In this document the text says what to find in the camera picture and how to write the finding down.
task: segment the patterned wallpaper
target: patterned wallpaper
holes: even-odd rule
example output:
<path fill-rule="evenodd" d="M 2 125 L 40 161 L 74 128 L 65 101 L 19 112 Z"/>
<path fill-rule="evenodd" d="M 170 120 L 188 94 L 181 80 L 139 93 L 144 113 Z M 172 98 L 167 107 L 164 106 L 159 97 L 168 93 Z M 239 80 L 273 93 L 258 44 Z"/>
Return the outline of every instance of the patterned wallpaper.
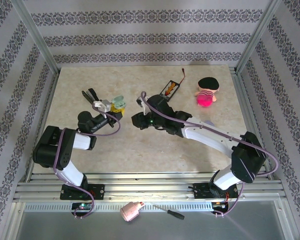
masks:
<path fill-rule="evenodd" d="M 0 237 L 25 174 L 53 75 L 9 0 L 0 0 Z"/>
<path fill-rule="evenodd" d="M 300 232 L 300 0 L 281 3 L 241 77 Z"/>
<path fill-rule="evenodd" d="M 27 0 L 62 66 L 229 64 L 270 0 Z"/>

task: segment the small figurine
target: small figurine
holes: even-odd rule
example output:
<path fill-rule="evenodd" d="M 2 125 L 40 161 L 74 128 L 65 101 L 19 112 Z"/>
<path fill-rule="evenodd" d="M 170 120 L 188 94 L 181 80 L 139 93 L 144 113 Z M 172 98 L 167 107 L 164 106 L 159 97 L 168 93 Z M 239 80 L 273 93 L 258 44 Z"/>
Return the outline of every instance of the small figurine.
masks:
<path fill-rule="evenodd" d="M 204 77 L 198 81 L 199 91 L 194 95 L 198 106 L 209 107 L 217 98 L 215 92 L 219 91 L 219 83 L 214 77 Z"/>

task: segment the black hat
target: black hat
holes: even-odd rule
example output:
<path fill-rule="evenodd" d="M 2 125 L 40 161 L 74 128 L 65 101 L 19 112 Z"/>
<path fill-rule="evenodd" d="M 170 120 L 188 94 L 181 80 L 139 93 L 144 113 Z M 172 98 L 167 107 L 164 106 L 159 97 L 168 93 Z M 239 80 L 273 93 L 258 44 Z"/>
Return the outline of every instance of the black hat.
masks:
<path fill-rule="evenodd" d="M 204 77 L 198 81 L 198 85 L 202 89 L 217 90 L 219 88 L 218 80 L 214 77 Z"/>

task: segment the perforated metal strip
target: perforated metal strip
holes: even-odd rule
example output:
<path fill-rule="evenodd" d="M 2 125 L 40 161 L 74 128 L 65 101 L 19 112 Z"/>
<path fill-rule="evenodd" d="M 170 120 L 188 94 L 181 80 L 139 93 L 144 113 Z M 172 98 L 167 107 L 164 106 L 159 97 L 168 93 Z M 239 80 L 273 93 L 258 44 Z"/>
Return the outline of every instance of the perforated metal strip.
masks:
<path fill-rule="evenodd" d="M 116 213 L 126 205 L 127 202 L 100 202 L 94 206 L 95 212 L 100 213 Z M 175 210 L 179 212 L 209 212 L 212 211 L 212 203 L 210 201 L 200 202 L 147 202 L 145 206 L 140 209 L 140 212 L 162 212 L 159 207 L 167 210 Z M 24 212 L 26 213 L 62 213 L 71 211 L 72 203 L 57 202 L 57 203 L 41 203 L 41 202 L 28 202 L 25 205 Z"/>

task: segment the beige tabletop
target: beige tabletop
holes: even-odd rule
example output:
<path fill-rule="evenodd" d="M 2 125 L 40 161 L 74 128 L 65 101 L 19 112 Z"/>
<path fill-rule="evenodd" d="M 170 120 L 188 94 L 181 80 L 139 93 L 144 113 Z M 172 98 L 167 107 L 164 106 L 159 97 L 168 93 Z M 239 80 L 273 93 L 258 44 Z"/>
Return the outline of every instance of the beige tabletop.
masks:
<path fill-rule="evenodd" d="M 122 66 L 63 67 L 57 82 L 46 126 L 78 127 L 78 114 L 98 113 L 82 96 L 81 91 L 93 88 L 100 99 L 111 101 L 123 95 L 126 102 L 121 130 L 107 137 L 98 137 L 93 150 L 72 151 L 71 160 L 83 173 L 114 172 L 204 172 L 226 167 L 231 160 L 217 150 L 194 140 L 170 135 L 154 128 L 140 130 L 132 125 L 131 116 L 141 112 L 136 103 L 141 91 L 148 96 L 159 94 L 169 80 L 179 82 L 182 68 L 186 78 L 170 100 L 174 111 L 184 111 L 203 121 L 209 120 L 227 132 L 244 134 L 246 126 L 227 65 L 187 66 Z M 194 93 L 198 80 L 214 77 L 219 81 L 217 101 L 209 108 L 197 106 Z M 111 133 L 105 126 L 96 134 Z M 35 164 L 33 173 L 52 171 Z"/>

